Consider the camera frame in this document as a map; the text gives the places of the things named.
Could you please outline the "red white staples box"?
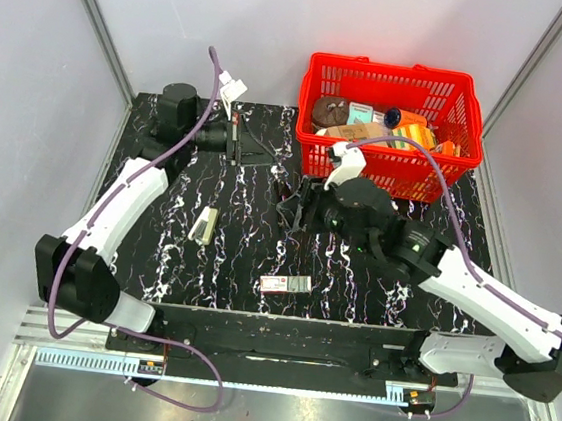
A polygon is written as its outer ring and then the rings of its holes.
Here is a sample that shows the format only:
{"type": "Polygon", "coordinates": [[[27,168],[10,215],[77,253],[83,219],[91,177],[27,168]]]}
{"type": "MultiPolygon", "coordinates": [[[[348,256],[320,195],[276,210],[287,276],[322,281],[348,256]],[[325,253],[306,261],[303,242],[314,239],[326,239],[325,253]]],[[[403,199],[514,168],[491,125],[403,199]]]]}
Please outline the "red white staples box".
{"type": "Polygon", "coordinates": [[[262,276],[260,278],[261,293],[310,293],[312,279],[310,276],[262,276]]]}

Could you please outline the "beige stapler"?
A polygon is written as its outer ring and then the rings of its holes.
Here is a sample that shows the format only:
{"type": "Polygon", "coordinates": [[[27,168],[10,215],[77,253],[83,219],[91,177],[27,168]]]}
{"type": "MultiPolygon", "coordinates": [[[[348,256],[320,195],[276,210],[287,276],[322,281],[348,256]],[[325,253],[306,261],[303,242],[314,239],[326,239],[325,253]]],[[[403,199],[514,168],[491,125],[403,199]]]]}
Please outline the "beige stapler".
{"type": "Polygon", "coordinates": [[[218,221],[218,212],[219,210],[214,207],[204,207],[191,230],[189,230],[188,240],[202,247],[209,245],[218,221]]]}

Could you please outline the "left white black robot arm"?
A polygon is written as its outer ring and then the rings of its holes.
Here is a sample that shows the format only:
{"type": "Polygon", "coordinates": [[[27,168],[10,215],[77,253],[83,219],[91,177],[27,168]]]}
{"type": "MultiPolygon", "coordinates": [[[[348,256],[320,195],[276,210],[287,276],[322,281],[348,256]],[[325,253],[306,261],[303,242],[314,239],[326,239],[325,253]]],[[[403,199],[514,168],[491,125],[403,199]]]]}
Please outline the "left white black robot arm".
{"type": "Polygon", "coordinates": [[[203,105],[195,87],[176,83],[157,97],[156,113],[113,185],[60,236],[35,246],[38,293],[84,321],[129,329],[138,350],[160,348],[165,334],[154,308],[124,293],[111,270],[116,250],[142,213],[178,179],[195,151],[222,154],[232,166],[272,165],[274,156],[249,132],[233,103],[246,87],[216,91],[222,113],[203,105]]]}

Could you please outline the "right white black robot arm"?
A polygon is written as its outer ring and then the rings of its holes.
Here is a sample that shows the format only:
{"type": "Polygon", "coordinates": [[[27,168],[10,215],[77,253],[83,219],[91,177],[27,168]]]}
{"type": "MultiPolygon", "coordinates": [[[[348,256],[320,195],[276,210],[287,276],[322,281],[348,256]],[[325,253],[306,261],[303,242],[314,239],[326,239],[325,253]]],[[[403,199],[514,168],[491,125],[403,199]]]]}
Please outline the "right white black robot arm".
{"type": "Polygon", "coordinates": [[[400,357],[407,379],[492,377],[539,403],[562,392],[562,314],[519,296],[440,231],[399,214],[369,179],[330,185],[307,176],[296,190],[283,183],[275,190],[284,229],[336,234],[384,274],[448,301],[490,331],[488,338],[417,333],[400,357]]]}

